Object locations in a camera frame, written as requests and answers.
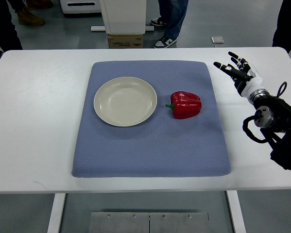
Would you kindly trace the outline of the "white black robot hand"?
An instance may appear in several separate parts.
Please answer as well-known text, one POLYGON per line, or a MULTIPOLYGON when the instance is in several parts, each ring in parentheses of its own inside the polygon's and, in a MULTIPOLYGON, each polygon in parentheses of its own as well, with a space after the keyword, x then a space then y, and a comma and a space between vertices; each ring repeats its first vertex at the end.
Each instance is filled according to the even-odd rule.
POLYGON ((213 65, 232 79, 234 87, 240 96, 252 101, 253 93, 265 89, 262 86, 260 74, 244 58, 231 51, 228 54, 231 56, 231 61, 236 65, 236 68, 231 64, 224 65, 219 62, 214 62, 213 65))

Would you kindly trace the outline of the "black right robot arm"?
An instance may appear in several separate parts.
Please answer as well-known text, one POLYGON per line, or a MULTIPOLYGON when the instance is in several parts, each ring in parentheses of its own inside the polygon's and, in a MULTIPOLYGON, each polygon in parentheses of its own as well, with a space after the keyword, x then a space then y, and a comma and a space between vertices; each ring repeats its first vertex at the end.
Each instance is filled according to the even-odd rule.
POLYGON ((243 121, 242 129, 253 141, 268 143, 271 160, 291 170, 291 106, 280 98, 286 87, 283 82, 276 96, 261 88, 253 91, 248 100, 256 112, 243 121))

